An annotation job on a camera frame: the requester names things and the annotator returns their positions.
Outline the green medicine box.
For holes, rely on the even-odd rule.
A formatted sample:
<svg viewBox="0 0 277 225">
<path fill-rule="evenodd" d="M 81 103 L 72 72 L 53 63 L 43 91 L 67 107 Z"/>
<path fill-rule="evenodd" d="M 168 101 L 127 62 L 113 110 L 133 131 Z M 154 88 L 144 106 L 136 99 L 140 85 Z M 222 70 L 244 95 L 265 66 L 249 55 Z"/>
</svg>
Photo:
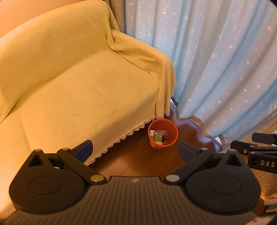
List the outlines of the green medicine box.
<svg viewBox="0 0 277 225">
<path fill-rule="evenodd" d="M 153 137 L 153 141 L 155 141 L 155 142 L 162 142 L 162 135 L 155 134 L 154 137 Z"/>
</svg>

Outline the clear plastic cup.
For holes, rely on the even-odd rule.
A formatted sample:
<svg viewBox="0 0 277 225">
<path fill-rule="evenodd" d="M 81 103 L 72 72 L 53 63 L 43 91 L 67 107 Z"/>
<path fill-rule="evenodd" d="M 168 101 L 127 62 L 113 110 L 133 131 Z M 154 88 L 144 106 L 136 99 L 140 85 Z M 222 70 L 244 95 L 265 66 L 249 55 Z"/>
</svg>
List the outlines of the clear plastic cup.
<svg viewBox="0 0 277 225">
<path fill-rule="evenodd" d="M 167 135 L 167 131 L 166 130 L 156 130 L 156 134 L 164 136 L 164 135 Z"/>
</svg>

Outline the orange plastic mesh basket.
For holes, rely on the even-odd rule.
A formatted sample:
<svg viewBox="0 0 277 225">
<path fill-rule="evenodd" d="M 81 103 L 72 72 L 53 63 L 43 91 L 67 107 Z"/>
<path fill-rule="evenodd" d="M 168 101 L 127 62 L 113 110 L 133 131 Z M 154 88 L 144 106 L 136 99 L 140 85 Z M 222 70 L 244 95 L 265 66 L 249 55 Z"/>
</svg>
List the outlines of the orange plastic mesh basket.
<svg viewBox="0 0 277 225">
<path fill-rule="evenodd" d="M 148 137 L 150 145 L 160 150 L 172 146 L 177 141 L 178 129 L 170 120 L 157 119 L 149 125 Z"/>
</svg>

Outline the yellow sofa cover blanket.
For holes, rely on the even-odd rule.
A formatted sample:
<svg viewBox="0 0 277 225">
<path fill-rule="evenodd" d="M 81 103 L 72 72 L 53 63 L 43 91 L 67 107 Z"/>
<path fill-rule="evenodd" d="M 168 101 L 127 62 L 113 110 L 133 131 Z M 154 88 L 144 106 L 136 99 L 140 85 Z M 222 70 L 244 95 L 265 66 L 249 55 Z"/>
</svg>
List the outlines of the yellow sofa cover blanket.
<svg viewBox="0 0 277 225">
<path fill-rule="evenodd" d="M 104 1 L 39 15 L 1 38 L 1 219 L 9 186 L 30 153 L 114 143 L 170 113 L 172 61 L 119 30 Z"/>
</svg>

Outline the light blue star curtain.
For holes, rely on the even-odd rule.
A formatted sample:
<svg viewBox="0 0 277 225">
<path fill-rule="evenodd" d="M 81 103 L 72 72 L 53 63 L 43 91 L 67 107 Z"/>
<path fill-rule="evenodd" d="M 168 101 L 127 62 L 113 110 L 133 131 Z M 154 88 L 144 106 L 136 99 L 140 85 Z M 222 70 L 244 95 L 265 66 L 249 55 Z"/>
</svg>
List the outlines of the light blue star curtain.
<svg viewBox="0 0 277 225">
<path fill-rule="evenodd" d="M 173 62 L 180 119 L 232 141 L 276 122 L 275 1 L 108 1 L 120 30 Z"/>
</svg>

